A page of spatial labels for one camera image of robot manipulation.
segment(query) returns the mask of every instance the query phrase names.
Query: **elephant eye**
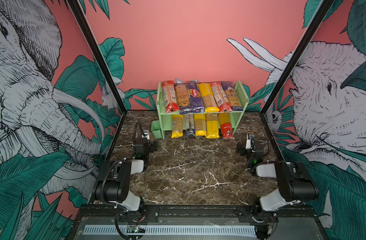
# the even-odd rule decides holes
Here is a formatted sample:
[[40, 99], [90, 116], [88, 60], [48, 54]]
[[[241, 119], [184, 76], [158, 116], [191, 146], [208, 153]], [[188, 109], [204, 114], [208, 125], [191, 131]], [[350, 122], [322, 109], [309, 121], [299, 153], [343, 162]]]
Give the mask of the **elephant eye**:
[[331, 94], [331, 89], [332, 89], [332, 83], [328, 83], [327, 90], [328, 90], [328, 92], [329, 92], [330, 95], [332, 95]]
[[3, 36], [5, 36], [5, 38], [8, 35], [8, 31], [7, 29], [3, 26], [3, 23], [0, 22], [0, 31], [2, 32]]

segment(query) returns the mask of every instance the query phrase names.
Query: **barilla pasta package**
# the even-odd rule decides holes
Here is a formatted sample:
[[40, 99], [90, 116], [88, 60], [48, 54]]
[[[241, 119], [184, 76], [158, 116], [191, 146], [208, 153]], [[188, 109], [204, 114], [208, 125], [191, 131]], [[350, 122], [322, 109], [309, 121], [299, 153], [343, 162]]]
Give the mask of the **barilla pasta package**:
[[166, 106], [166, 113], [172, 113], [179, 110], [176, 103], [176, 94], [173, 81], [167, 81], [161, 84], [163, 91], [164, 106]]
[[240, 103], [238, 95], [234, 89], [234, 85], [232, 82], [221, 82], [224, 92], [228, 98], [228, 102], [230, 103], [233, 111], [243, 111], [243, 106]]
[[205, 136], [207, 134], [206, 117], [202, 114], [194, 114], [195, 135]]
[[198, 84], [200, 94], [202, 95], [203, 105], [205, 107], [206, 113], [219, 112], [219, 108], [216, 106], [214, 99], [214, 94], [211, 90], [211, 85], [209, 83]]
[[207, 134], [206, 138], [219, 138], [219, 123], [216, 113], [206, 114]]
[[219, 107], [219, 112], [227, 113], [232, 112], [230, 103], [221, 83], [211, 83], [212, 93], [214, 94], [215, 101]]
[[195, 136], [194, 114], [185, 114], [184, 124], [186, 130], [186, 137]]
[[232, 137], [232, 126], [229, 113], [219, 113], [219, 124], [222, 130], [223, 139], [234, 139]]
[[178, 107], [180, 109], [180, 114], [193, 113], [194, 109], [190, 103], [190, 98], [188, 97], [188, 90], [186, 84], [175, 84], [176, 97], [178, 98]]
[[198, 84], [194, 81], [187, 82], [188, 93], [190, 94], [190, 102], [194, 109], [194, 113], [204, 113], [202, 96], [200, 95]]
[[172, 136], [171, 138], [183, 136], [183, 115], [172, 115]]

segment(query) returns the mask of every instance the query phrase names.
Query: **white vent grille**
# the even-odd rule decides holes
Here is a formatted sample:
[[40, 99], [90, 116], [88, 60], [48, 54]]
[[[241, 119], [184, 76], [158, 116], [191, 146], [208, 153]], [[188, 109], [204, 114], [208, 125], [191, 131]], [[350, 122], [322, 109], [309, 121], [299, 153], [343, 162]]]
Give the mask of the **white vent grille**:
[[[255, 237], [254, 226], [200, 226], [200, 225], [142, 225], [146, 235], [227, 235]], [[119, 229], [127, 232], [128, 225], [119, 225]], [[84, 235], [118, 235], [114, 225], [86, 225]]]

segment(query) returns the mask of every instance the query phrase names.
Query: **elephant ear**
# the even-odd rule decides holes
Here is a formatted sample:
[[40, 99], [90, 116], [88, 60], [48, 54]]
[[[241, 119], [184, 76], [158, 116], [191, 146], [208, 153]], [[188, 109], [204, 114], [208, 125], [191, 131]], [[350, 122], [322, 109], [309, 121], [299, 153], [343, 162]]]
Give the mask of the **elephant ear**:
[[62, 36], [43, 0], [0, 1], [0, 12], [12, 23], [38, 70], [52, 79], [58, 67]]
[[340, 88], [343, 89], [346, 86], [366, 91], [366, 61], [344, 80]]

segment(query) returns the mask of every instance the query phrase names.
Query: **brown marble surface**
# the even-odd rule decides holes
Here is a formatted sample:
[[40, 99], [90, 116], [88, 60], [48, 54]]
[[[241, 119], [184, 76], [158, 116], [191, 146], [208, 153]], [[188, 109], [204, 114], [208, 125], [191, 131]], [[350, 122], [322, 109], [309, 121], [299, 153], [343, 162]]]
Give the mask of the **brown marble surface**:
[[[132, 132], [136, 121], [144, 130], [158, 120], [157, 112], [131, 111], [127, 114], [112, 159], [133, 153]], [[236, 152], [238, 140], [247, 133], [267, 141], [267, 134], [257, 113], [245, 113], [234, 132], [235, 140], [205, 137], [158, 139], [158, 150], [150, 154], [148, 169], [132, 175], [130, 190], [146, 204], [252, 204], [255, 198], [277, 188], [276, 180], [253, 177], [246, 171], [247, 158]], [[271, 150], [265, 160], [276, 160]]]

